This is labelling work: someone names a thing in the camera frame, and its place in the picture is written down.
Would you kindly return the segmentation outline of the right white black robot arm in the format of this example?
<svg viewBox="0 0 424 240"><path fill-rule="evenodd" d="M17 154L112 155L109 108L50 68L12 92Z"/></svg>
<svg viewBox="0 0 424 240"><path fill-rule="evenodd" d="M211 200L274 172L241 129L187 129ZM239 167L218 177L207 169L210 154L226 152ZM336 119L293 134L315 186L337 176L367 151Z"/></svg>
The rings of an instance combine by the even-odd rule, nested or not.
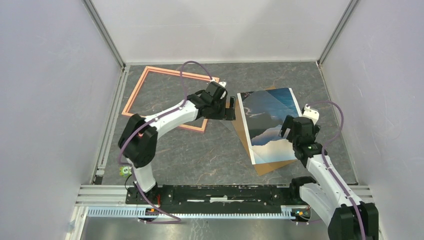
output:
<svg viewBox="0 0 424 240"><path fill-rule="evenodd" d="M306 202L327 226L331 240L379 239L379 211L366 203L333 167L322 144L316 141L320 126L305 116L287 115L281 134L292 143L296 159L312 175L292 179L289 199Z"/></svg>

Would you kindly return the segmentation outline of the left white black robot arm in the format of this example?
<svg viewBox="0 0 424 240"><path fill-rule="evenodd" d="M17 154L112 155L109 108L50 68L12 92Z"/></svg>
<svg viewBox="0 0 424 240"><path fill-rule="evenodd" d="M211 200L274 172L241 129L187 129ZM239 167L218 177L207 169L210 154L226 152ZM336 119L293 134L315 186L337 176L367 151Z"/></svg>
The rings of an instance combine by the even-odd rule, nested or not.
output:
<svg viewBox="0 0 424 240"><path fill-rule="evenodd" d="M152 170L158 140L169 131L197 119L234 121L235 96L228 96L225 82L211 81L206 89L187 95L180 103L154 115L133 114L119 138L124 165L131 168L138 197L145 204L157 198L157 181Z"/></svg>

